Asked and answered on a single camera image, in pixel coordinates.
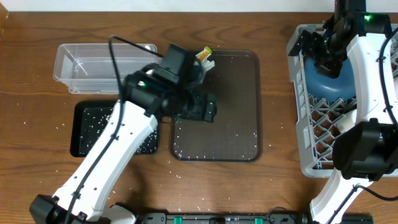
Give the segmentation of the cream paper cup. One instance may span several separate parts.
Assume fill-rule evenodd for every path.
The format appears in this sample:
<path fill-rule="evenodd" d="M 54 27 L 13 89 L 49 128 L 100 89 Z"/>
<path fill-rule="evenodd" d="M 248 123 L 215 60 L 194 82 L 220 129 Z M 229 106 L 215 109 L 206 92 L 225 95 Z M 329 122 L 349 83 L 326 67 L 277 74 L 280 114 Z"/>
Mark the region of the cream paper cup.
<path fill-rule="evenodd" d="M 347 112 L 343 115 L 343 117 L 340 119 L 339 124 L 337 125 L 337 128 L 341 134 L 347 132 L 355 126 L 356 115 L 357 109 Z"/>

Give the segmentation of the silver foil wrapper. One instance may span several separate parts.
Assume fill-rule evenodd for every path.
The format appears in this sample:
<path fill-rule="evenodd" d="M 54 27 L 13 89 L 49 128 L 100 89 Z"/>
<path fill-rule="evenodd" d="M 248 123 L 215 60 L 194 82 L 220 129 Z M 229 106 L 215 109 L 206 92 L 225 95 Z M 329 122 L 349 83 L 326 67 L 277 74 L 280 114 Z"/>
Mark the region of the silver foil wrapper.
<path fill-rule="evenodd" d="M 215 66 L 215 61 L 214 60 L 204 60 L 201 62 L 201 66 L 204 69 L 205 72 L 208 72 Z"/>

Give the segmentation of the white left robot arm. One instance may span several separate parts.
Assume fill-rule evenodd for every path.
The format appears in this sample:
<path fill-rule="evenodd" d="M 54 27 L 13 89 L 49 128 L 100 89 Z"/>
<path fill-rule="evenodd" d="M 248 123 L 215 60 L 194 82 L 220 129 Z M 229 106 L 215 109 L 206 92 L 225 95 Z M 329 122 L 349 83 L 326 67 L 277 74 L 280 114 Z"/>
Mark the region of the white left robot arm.
<path fill-rule="evenodd" d="M 139 146 L 163 116 L 213 122 L 215 96 L 202 92 L 206 69 L 149 64 L 125 77 L 119 100 L 99 138 L 74 174 L 52 196 L 38 195 L 29 211 L 35 223 L 135 223 L 122 205 L 105 207 Z"/>

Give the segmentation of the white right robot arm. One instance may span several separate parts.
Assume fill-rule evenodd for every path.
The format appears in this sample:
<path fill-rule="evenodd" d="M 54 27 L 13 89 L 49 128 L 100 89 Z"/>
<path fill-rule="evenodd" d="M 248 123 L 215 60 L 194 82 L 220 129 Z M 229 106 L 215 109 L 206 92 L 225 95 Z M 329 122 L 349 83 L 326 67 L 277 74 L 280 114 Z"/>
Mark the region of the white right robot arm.
<path fill-rule="evenodd" d="M 356 121 L 336 138 L 333 172 L 310 202 L 312 222 L 340 223 L 362 191 L 397 169 L 397 96 L 391 67 L 396 30 L 389 15 L 359 9 L 335 12 L 323 28 L 323 35 L 302 31 L 289 54 L 313 58 L 319 71 L 333 78 L 345 60 L 353 69 Z"/>

